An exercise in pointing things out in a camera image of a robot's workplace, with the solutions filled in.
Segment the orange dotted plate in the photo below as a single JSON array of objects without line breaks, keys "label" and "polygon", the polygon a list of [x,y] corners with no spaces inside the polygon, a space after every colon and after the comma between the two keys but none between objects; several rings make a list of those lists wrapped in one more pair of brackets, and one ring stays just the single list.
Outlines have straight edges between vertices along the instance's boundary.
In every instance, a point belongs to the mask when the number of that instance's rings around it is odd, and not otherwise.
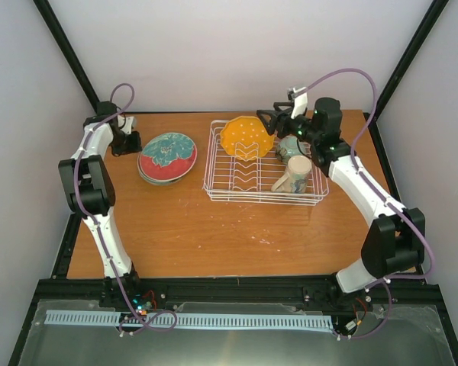
[{"label": "orange dotted plate", "polygon": [[246,162],[266,156],[274,147],[275,140],[273,135],[266,132],[259,118],[249,116],[229,120],[220,136],[224,151]]}]

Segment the mint green floral bowl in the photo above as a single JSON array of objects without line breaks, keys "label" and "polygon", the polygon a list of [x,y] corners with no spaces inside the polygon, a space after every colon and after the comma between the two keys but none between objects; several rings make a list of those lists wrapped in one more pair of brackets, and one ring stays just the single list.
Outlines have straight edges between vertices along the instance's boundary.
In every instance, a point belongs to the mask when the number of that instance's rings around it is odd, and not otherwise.
[{"label": "mint green floral bowl", "polygon": [[301,144],[295,136],[286,136],[276,145],[275,155],[280,162],[287,165],[293,156],[302,155]]}]

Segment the red teal patterned plate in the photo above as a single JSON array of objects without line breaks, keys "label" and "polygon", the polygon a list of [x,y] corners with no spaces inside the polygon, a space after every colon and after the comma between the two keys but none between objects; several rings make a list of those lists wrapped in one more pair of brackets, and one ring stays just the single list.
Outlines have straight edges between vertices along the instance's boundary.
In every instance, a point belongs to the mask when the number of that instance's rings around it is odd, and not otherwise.
[{"label": "red teal patterned plate", "polygon": [[195,165],[197,155],[195,142],[189,136],[168,132],[149,141],[137,161],[149,178],[167,181],[184,177]]}]

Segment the cream dragon mug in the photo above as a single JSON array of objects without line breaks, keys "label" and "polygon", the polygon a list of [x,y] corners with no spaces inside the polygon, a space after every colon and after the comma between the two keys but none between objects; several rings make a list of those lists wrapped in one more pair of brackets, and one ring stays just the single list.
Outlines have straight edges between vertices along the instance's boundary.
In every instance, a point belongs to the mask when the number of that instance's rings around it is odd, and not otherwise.
[{"label": "cream dragon mug", "polygon": [[312,171],[311,160],[305,156],[293,156],[288,160],[283,176],[271,187],[271,192],[304,194]]}]

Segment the white bottom plate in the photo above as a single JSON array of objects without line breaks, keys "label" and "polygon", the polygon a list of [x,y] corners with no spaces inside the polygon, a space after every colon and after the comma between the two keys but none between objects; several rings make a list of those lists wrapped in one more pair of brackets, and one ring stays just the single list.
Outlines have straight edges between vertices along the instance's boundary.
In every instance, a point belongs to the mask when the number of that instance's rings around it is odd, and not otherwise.
[{"label": "white bottom plate", "polygon": [[138,170],[138,173],[139,173],[140,177],[144,181],[146,181],[146,182],[148,182],[148,183],[150,183],[152,185],[156,185],[156,186],[165,186],[165,185],[175,184],[176,182],[181,181],[183,179],[183,177],[180,177],[180,178],[175,178],[175,179],[171,179],[171,180],[167,180],[167,181],[159,181],[159,180],[155,180],[155,179],[149,178],[142,171],[142,168],[140,166],[140,162],[139,161],[137,161],[137,170]]}]

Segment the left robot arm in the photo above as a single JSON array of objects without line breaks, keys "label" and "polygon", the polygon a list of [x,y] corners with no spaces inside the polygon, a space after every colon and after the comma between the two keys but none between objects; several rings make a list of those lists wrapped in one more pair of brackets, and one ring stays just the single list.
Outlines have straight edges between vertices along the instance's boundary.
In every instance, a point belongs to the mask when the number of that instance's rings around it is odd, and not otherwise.
[{"label": "left robot arm", "polygon": [[67,204],[92,234],[107,278],[121,278],[134,270],[115,223],[115,188],[104,157],[108,149],[113,156],[141,151],[135,124],[136,119],[122,116],[113,102],[97,103],[96,115],[83,124],[78,149],[58,165]]}]

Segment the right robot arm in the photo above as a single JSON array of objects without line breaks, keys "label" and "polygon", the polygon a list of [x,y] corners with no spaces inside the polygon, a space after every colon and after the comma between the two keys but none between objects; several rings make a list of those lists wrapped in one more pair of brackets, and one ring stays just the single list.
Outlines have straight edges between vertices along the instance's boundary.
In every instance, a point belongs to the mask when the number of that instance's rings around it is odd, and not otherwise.
[{"label": "right robot arm", "polygon": [[425,217],[392,197],[365,169],[352,146],[340,136],[340,102],[319,98],[311,117],[306,101],[276,102],[256,115],[266,132],[279,138],[295,136],[307,143],[303,159],[337,184],[366,221],[369,231],[360,258],[336,274],[340,291],[350,294],[379,281],[406,279],[406,270],[424,262]]}]

